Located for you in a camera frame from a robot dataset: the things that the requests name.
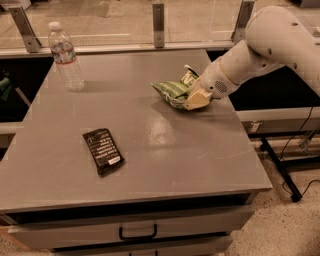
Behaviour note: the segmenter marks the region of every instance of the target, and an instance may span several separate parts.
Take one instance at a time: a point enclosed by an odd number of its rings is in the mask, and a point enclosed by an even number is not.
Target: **drawer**
[[[231,243],[230,236],[205,237],[140,245],[74,249],[54,252],[52,256],[204,256],[224,252]]]
[[[241,229],[250,205],[141,213],[12,226],[11,236],[32,249],[151,240]]]

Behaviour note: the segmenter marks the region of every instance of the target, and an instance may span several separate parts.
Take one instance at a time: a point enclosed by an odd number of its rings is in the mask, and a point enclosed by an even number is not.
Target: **water bottle cap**
[[[50,30],[60,30],[61,29],[61,25],[60,25],[60,22],[58,21],[53,21],[53,22],[50,22],[49,23],[49,29]]]

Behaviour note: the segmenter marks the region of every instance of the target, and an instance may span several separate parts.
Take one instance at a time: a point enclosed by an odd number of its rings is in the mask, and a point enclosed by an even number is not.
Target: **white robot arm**
[[[188,100],[223,98],[245,81],[288,66],[320,96],[320,40],[288,10],[269,6],[248,22],[245,40],[212,62],[193,85]]]

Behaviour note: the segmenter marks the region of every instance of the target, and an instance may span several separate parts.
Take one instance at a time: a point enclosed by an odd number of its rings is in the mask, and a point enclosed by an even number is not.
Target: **plastic water bottle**
[[[70,36],[57,21],[50,22],[49,29],[49,47],[67,90],[83,90],[85,83]]]

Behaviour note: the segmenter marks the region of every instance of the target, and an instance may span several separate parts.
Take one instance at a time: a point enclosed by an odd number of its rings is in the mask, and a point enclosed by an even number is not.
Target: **table top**
[[[201,73],[203,50],[80,56],[86,90],[52,66],[0,164],[0,212],[246,193],[272,185],[228,98],[197,111],[150,86]],[[125,158],[97,174],[82,134],[108,128]]]

